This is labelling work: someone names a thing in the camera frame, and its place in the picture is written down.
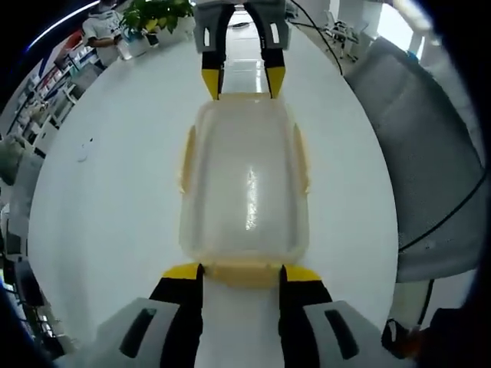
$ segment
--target plastic lid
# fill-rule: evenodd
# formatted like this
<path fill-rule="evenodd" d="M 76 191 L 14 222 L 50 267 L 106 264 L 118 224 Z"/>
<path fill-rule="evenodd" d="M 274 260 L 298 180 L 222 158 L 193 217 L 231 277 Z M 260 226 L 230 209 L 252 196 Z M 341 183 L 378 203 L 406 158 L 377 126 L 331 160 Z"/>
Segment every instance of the plastic lid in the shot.
<path fill-rule="evenodd" d="M 308 245 L 307 163 L 283 101 L 222 95 L 189 132 L 180 244 L 205 265 L 292 263 Z"/>

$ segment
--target white shirt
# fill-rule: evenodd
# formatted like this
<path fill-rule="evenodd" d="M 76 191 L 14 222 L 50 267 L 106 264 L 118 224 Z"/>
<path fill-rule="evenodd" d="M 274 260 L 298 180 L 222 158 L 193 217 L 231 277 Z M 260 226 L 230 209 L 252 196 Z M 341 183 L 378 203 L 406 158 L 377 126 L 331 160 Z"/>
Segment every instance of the white shirt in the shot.
<path fill-rule="evenodd" d="M 82 25 L 84 31 L 84 40 L 87 43 L 89 39 L 96 38 L 114 38 L 121 34 L 120 22 L 121 15 L 114 10 L 103 13 L 90 14 L 89 18 Z M 97 48 L 97 55 L 101 63 L 108 67 L 116 61 L 119 56 L 116 46 L 108 48 Z"/>

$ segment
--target person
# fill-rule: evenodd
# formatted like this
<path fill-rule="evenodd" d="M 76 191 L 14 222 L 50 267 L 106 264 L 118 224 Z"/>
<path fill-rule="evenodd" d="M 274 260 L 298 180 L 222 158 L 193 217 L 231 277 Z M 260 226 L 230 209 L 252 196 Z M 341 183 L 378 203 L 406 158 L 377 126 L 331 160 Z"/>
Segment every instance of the person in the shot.
<path fill-rule="evenodd" d="M 113 10 L 115 5 L 115 0 L 101 0 L 82 25 L 85 43 L 97 50 L 100 60 L 96 65 L 102 70 L 114 63 L 119 56 L 117 44 L 122 39 L 122 16 Z"/>

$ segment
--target black cable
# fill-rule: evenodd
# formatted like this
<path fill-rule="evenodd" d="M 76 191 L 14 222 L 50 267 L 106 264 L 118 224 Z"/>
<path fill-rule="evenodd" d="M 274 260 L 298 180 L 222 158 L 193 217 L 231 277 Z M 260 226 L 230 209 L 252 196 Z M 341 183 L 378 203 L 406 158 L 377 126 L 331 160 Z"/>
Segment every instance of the black cable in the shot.
<path fill-rule="evenodd" d="M 301 23 L 300 21 L 288 21 L 291 25 L 301 25 L 302 27 L 317 28 L 313 25 L 308 25 L 307 23 Z"/>
<path fill-rule="evenodd" d="M 242 29 L 248 27 L 251 23 L 251 21 L 241 21 L 240 23 L 235 23 L 234 25 L 228 25 L 227 28 Z"/>
<path fill-rule="evenodd" d="M 476 194 L 477 190 L 481 187 L 481 185 L 484 183 L 484 180 L 486 180 L 486 176 L 487 176 L 487 173 L 488 173 L 488 170 L 485 169 L 484 170 L 484 174 L 483 176 L 481 177 L 481 179 L 479 179 L 479 182 L 477 182 L 476 186 L 474 186 L 473 190 L 470 191 L 470 193 L 466 196 L 466 198 L 464 198 L 462 200 L 461 203 L 459 203 L 459 205 L 457 205 L 457 207 L 455 207 L 455 209 L 453 209 L 452 211 L 450 211 L 450 213 L 448 215 L 446 215 L 444 218 L 442 218 L 436 225 L 434 225 L 433 227 L 431 227 L 428 231 L 424 232 L 422 235 L 418 236 L 417 238 L 415 238 L 413 241 L 410 241 L 409 243 L 407 243 L 404 247 L 400 247 L 399 248 L 399 253 L 401 253 L 402 251 L 405 251 L 406 249 L 408 249 L 409 247 L 415 245 L 416 243 L 418 243 L 421 239 L 423 238 L 426 238 L 429 234 L 431 234 L 432 232 L 434 232 L 435 230 L 437 230 L 441 225 L 443 225 L 445 222 L 447 222 L 450 218 L 452 218 L 453 215 L 455 215 L 462 207 L 464 207 L 464 205 L 466 203 L 468 203 L 468 201 L 474 197 L 474 194 Z"/>
<path fill-rule="evenodd" d="M 421 324 L 423 324 L 423 320 L 427 315 L 428 305 L 430 305 L 431 294 L 433 293 L 433 284 L 434 283 L 435 283 L 435 280 L 432 279 L 432 280 L 430 280 L 430 283 L 428 284 L 427 296 L 424 298 L 423 309 L 421 309 L 420 318 L 417 320 L 418 326 L 421 326 Z"/>
<path fill-rule="evenodd" d="M 302 12 L 305 14 L 305 16 L 308 18 L 308 20 L 312 23 L 312 27 L 315 28 L 315 30 L 319 33 L 319 35 L 322 37 L 322 40 L 324 41 L 324 43 L 328 46 L 328 49 L 329 51 L 331 52 L 332 56 L 334 56 L 334 59 L 336 60 L 336 64 L 338 64 L 338 67 L 339 67 L 339 73 L 341 73 L 341 75 L 343 75 L 343 68 L 341 67 L 341 64 L 339 63 L 339 60 L 338 60 L 338 57 L 336 56 L 336 54 L 334 53 L 334 51 L 332 50 L 331 48 L 331 45 L 328 43 L 328 40 L 325 39 L 324 35 L 322 34 L 321 31 L 319 31 L 319 27 L 315 24 L 315 22 L 312 20 L 312 18 L 310 18 L 310 15 L 308 15 L 308 13 L 306 12 L 305 9 L 303 9 L 303 7 L 301 7 L 295 0 L 291 0 L 293 4 L 295 4 L 300 10 L 302 10 Z"/>

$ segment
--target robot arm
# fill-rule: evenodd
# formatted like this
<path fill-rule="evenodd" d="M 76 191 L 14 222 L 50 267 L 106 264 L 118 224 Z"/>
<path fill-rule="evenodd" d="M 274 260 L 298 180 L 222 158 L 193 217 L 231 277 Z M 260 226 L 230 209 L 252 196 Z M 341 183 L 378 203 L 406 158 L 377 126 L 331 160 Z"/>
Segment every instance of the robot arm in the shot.
<path fill-rule="evenodd" d="M 202 54 L 202 76 L 212 99 L 218 100 L 226 59 L 226 32 L 235 5 L 243 4 L 259 33 L 261 55 L 269 91 L 276 98 L 285 76 L 283 50 L 288 49 L 289 28 L 285 22 L 285 0 L 202 0 L 194 7 L 196 49 Z"/>
<path fill-rule="evenodd" d="M 201 264 L 166 272 L 149 299 L 138 298 L 104 322 L 97 339 L 59 366 L 149 368 L 195 366 L 203 332 Z M 381 344 L 380 331 L 343 301 L 333 302 L 311 270 L 282 266 L 279 272 L 278 333 L 285 366 L 357 368 L 413 366 L 393 357 Z"/>

